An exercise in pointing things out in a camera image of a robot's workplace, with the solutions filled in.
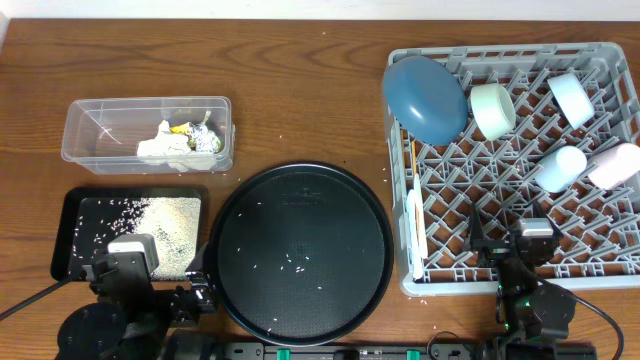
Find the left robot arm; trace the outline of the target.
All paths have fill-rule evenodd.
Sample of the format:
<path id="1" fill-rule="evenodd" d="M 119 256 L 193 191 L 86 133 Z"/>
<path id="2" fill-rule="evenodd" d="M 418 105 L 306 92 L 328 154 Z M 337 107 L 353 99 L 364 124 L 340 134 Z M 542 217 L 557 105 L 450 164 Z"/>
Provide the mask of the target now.
<path id="1" fill-rule="evenodd" d="M 151 272 L 159 256 L 153 237 L 131 234 L 111 241 L 105 253 L 82 267 L 97 301 L 63 322 L 57 357 L 222 360 L 222 345 L 185 329 L 217 310 L 204 253 L 200 249 L 185 270 L 189 289 L 156 290 Z"/>

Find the black round tray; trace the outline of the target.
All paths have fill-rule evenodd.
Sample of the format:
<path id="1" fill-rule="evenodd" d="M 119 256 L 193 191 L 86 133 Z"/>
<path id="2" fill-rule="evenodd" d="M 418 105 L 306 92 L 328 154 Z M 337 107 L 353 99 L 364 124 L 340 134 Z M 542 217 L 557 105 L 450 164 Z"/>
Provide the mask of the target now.
<path id="1" fill-rule="evenodd" d="M 288 163 L 242 183 L 222 205 L 204 269 L 228 314 L 285 346 L 357 328 L 388 287 L 391 226 L 374 192 L 325 163 Z"/>

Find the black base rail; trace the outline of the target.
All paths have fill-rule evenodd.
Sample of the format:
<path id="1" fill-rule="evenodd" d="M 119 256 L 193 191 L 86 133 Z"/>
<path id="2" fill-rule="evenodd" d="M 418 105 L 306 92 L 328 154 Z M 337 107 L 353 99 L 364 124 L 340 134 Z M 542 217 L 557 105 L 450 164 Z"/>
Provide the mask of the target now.
<path id="1" fill-rule="evenodd" d="M 590 346 L 541 347 L 512 343 L 501 351 L 480 349 L 465 343 L 433 343 L 421 346 L 316 346 L 286 348 L 262 343 L 217 344 L 211 360 L 596 360 Z"/>

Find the clear plastic bin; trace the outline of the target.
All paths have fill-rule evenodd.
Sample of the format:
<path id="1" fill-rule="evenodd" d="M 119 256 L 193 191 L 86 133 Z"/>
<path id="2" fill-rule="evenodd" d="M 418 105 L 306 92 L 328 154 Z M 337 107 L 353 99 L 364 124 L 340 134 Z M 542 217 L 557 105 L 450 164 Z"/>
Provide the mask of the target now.
<path id="1" fill-rule="evenodd" d="M 223 144 L 211 169 L 179 172 L 137 157 L 138 143 L 153 139 L 163 121 L 170 126 L 197 124 L 207 110 L 207 127 Z M 224 96 L 85 99 L 68 109 L 61 157 L 99 175 L 224 172 L 233 166 L 234 140 L 232 105 Z"/>

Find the light blue plastic knife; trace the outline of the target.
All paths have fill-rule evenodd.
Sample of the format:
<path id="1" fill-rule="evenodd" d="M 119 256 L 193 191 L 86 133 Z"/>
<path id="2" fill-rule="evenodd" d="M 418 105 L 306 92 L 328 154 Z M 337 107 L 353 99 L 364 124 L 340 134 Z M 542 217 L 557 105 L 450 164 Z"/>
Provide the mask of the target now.
<path id="1" fill-rule="evenodd" d="M 415 192 L 410 190 L 407 193 L 406 210 L 409 218 L 409 233 L 411 241 L 412 277 L 414 280 L 422 279 L 424 276 L 423 262 L 420 255 L 420 248 L 417 234 Z"/>

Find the teal bowl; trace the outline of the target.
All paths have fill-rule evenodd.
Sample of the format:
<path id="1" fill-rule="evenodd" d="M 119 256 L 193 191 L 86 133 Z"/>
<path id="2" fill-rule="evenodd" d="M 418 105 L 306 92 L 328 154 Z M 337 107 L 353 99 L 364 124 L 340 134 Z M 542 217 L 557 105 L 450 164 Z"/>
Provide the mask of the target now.
<path id="1" fill-rule="evenodd" d="M 515 108 L 502 85 L 494 83 L 473 87 L 470 104 L 476 125 L 487 140 L 494 141 L 515 128 Z"/>

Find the pink cup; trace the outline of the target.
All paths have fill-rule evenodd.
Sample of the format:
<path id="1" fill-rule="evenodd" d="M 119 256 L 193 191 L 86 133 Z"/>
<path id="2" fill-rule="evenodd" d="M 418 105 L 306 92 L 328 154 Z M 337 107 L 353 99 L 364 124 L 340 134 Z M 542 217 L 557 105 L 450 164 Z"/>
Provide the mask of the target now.
<path id="1" fill-rule="evenodd" d="M 639 171 L 639 147 L 622 143 L 592 156 L 589 165 L 593 170 L 587 175 L 597 187 L 611 190 Z"/>

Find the pile of white rice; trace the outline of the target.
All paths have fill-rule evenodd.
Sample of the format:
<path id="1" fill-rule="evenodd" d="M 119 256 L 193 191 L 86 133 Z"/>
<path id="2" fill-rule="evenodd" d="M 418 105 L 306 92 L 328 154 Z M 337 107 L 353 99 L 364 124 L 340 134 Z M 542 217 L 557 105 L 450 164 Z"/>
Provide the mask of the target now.
<path id="1" fill-rule="evenodd" d="M 178 197 L 86 197 L 62 216 L 57 247 L 62 272 L 70 275 L 95 260 L 121 235 L 147 233 L 154 237 L 159 266 L 154 281 L 183 281 L 196 255 L 202 200 Z"/>

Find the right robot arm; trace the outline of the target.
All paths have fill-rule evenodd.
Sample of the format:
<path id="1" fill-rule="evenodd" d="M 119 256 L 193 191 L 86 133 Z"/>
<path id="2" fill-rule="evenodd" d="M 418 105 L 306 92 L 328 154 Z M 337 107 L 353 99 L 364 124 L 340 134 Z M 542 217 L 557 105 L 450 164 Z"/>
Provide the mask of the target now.
<path id="1" fill-rule="evenodd" d="M 539 203 L 532 212 L 500 239 L 483 230 L 478 210 L 471 212 L 464 249 L 478 255 L 478 267 L 497 271 L 496 321 L 506 328 L 476 348 L 476 359 L 557 359 L 557 342 L 568 338 L 576 301 L 535 273 L 554 257 L 562 233 Z"/>

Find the black rectangular tray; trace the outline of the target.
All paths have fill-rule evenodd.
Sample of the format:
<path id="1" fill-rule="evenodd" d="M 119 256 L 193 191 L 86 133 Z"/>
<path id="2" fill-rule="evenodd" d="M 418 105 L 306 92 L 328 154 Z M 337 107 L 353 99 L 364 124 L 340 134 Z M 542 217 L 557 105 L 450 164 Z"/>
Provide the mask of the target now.
<path id="1" fill-rule="evenodd" d="M 121 235 L 154 237 L 155 281 L 182 281 L 195 256 L 208 194 L 202 187 L 79 187 L 65 196 L 50 273 L 62 280 Z"/>

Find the silver foil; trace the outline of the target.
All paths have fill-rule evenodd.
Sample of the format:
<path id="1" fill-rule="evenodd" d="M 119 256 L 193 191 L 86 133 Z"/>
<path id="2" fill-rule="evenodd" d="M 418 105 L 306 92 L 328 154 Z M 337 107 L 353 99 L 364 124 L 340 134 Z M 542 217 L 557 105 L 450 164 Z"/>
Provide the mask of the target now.
<path id="1" fill-rule="evenodd" d="M 217 153 L 222 146 L 222 142 L 213 130 L 207 127 L 207 121 L 211 116 L 211 111 L 205 112 L 201 122 L 193 124 L 191 127 L 190 147 L 200 153 Z"/>

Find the white tissue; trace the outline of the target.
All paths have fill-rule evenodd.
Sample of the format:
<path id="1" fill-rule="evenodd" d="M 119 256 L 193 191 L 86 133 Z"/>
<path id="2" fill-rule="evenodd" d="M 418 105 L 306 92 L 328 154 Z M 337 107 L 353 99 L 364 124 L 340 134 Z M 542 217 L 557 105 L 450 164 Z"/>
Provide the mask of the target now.
<path id="1" fill-rule="evenodd" d="M 187 145 L 187 137 L 172 134 L 170 127 L 173 126 L 170 126 L 168 121 L 163 121 L 158 126 L 158 132 L 153 139 L 138 143 L 136 155 L 141 161 L 151 165 L 167 164 L 179 172 L 205 171 L 217 163 L 216 153 L 200 153 L 192 150 Z"/>

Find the yellow snack wrapper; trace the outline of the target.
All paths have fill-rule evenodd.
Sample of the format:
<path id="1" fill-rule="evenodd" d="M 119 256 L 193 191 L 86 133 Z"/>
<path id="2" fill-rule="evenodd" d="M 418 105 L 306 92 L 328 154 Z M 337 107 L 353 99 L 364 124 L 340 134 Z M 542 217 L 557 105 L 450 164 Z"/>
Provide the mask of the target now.
<path id="1" fill-rule="evenodd" d="M 184 135 L 187 137 L 187 145 L 195 150 L 197 143 L 194 138 L 195 126 L 191 122 L 187 122 L 181 125 L 173 126 L 169 128 L 172 134 Z"/>

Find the grey dishwasher rack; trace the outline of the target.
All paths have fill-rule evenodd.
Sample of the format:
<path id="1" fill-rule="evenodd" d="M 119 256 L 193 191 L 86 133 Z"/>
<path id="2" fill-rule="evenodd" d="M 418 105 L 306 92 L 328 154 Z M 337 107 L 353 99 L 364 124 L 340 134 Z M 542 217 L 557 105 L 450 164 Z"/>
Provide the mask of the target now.
<path id="1" fill-rule="evenodd" d="M 465 90 L 500 84 L 516 112 L 515 128 L 486 140 L 474 122 L 451 144 L 416 139 L 391 112 L 384 115 L 393 190 L 392 214 L 400 289 L 410 297 L 490 294 L 496 272 L 477 266 L 464 250 L 469 217 L 479 211 L 484 231 L 501 237 L 540 203 L 562 232 L 554 257 L 539 273 L 572 290 L 631 288 L 639 283 L 639 180 L 611 190 L 579 176 L 560 193 L 541 189 L 534 177 L 541 159 L 572 145 L 594 156 L 639 140 L 639 99 L 623 49 L 611 42 L 405 48 L 390 63 L 410 56 L 430 58 Z M 550 78 L 577 76 L 595 109 L 573 129 L 548 85 Z M 407 193 L 413 190 L 410 143 L 415 140 L 429 257 L 424 276 L 412 277 Z"/>

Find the dark blue plate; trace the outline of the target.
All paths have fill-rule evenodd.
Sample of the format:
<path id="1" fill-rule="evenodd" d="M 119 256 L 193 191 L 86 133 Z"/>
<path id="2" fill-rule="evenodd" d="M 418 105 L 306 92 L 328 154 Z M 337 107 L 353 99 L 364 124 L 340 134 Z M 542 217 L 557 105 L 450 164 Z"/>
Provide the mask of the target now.
<path id="1" fill-rule="evenodd" d="M 430 58 L 410 56 L 390 65 L 382 89 L 391 113 L 426 144 L 446 146 L 467 124 L 464 90 L 450 71 Z"/>

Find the wooden chopstick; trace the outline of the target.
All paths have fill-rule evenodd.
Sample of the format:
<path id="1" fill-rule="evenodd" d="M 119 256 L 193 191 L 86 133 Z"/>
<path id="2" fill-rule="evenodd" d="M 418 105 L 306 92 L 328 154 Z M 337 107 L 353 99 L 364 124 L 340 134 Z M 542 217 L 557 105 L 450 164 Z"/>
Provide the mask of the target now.
<path id="1" fill-rule="evenodd" d="M 418 244 L 420 242 L 420 233 L 421 233 L 420 205 L 415 198 L 412 201 L 413 201 L 412 210 L 413 210 L 413 220 L 414 220 L 413 222 L 414 224 L 412 225 L 414 234 L 412 236 L 415 242 L 417 243 L 416 246 L 419 247 Z"/>
<path id="2" fill-rule="evenodd" d="M 412 140 L 410 143 L 410 155 L 411 155 L 411 169 L 412 169 L 412 174 L 415 176 L 418 171 L 417 171 L 417 159 L 416 159 L 416 146 L 415 146 L 415 140 Z"/>

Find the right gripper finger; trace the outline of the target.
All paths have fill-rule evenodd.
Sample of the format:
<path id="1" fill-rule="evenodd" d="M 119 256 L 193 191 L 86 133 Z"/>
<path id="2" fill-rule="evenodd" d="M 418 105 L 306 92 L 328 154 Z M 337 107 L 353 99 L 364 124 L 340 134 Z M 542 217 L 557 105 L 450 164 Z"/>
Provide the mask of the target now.
<path id="1" fill-rule="evenodd" d="M 547 215 L 538 201 L 531 201 L 534 214 L 532 235 L 561 235 L 560 229 Z"/>
<path id="2" fill-rule="evenodd" d="M 490 251 L 494 248 L 494 241 L 485 237 L 480 215 L 473 207 L 469 217 L 468 236 L 464 242 L 465 251 Z"/>

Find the light blue small plate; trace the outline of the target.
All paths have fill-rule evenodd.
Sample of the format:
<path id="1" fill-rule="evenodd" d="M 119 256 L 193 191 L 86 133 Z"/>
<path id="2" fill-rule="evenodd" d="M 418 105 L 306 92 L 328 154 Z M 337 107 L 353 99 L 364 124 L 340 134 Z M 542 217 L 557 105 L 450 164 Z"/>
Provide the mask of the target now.
<path id="1" fill-rule="evenodd" d="M 548 80 L 549 88 L 573 129 L 578 129 L 595 115 L 595 109 L 577 76 L 563 74 Z"/>

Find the white cup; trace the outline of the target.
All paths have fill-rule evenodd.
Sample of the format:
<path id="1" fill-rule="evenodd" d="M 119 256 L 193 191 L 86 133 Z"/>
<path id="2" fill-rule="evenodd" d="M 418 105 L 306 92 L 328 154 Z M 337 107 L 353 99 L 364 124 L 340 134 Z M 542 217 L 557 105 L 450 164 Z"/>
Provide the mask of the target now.
<path id="1" fill-rule="evenodd" d="M 550 193 L 566 190 L 587 167 L 586 155 L 575 146 L 563 146 L 538 162 L 541 171 L 534 180 Z"/>

